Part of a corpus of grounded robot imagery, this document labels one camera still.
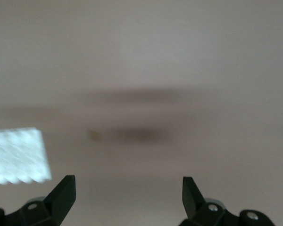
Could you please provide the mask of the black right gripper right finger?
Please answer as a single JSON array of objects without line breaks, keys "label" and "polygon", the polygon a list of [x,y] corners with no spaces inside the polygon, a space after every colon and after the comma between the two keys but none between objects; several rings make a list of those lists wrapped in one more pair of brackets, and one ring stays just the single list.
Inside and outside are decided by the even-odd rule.
[{"label": "black right gripper right finger", "polygon": [[179,226],[275,226],[260,211],[242,210],[236,216],[221,202],[205,199],[192,177],[183,177],[182,201],[187,219]]}]

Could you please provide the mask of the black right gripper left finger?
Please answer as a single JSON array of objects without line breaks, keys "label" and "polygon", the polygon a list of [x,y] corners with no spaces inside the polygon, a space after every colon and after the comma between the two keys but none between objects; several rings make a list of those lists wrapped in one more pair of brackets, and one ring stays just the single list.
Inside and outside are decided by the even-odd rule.
[{"label": "black right gripper left finger", "polygon": [[10,214],[0,208],[0,226],[60,226],[75,200],[75,176],[67,175],[46,197],[31,199]]}]

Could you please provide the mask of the white studded base plate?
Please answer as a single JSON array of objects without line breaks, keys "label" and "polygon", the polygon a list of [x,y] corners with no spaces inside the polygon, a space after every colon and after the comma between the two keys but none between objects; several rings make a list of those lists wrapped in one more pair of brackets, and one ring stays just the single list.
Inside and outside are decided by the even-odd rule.
[{"label": "white studded base plate", "polygon": [[40,130],[0,129],[0,184],[44,183],[51,179]]}]

